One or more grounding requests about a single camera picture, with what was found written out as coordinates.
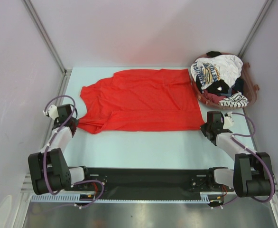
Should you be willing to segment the red tank top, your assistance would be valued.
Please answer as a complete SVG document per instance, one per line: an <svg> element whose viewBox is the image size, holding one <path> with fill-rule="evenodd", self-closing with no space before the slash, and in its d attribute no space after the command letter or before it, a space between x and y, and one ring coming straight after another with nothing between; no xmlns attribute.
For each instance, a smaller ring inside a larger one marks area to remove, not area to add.
<svg viewBox="0 0 278 228"><path fill-rule="evenodd" d="M199 130L204 120L188 69L130 69L84 86L79 128L103 131Z"/></svg>

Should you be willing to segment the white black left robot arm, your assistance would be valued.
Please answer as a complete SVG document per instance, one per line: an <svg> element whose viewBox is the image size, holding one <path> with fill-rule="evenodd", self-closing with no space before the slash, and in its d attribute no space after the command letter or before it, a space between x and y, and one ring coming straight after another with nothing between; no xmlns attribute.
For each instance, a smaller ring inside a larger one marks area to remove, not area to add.
<svg viewBox="0 0 278 228"><path fill-rule="evenodd" d="M90 188L92 178L85 174L84 167L69 168L63 155L78 126L78 120L73 117L77 109L72 104L51 105L44 114L54 120L54 125L45 146L28 157L34 193L55 195L74 184L82 190Z"/></svg>

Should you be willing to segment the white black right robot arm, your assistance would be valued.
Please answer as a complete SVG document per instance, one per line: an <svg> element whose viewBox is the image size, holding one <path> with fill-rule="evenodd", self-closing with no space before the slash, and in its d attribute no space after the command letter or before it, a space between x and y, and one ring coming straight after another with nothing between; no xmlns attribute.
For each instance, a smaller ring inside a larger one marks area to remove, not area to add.
<svg viewBox="0 0 278 228"><path fill-rule="evenodd" d="M234 113L209 111L207 121L201 125L203 135L216 147L226 152L234 161L234 168L215 167L208 170L206 186L218 190L221 186L232 188L239 198L250 197L258 202L269 202L275 193L275 183L270 156L244 145L225 126Z"/></svg>

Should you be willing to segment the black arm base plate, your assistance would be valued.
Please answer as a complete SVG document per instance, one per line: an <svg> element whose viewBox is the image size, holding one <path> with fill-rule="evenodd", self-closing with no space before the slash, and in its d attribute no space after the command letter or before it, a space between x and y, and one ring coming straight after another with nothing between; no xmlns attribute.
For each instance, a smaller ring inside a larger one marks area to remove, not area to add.
<svg viewBox="0 0 278 228"><path fill-rule="evenodd" d="M210 170L85 168L86 180L104 183L103 200L198 200L201 192L233 192L216 184Z"/></svg>

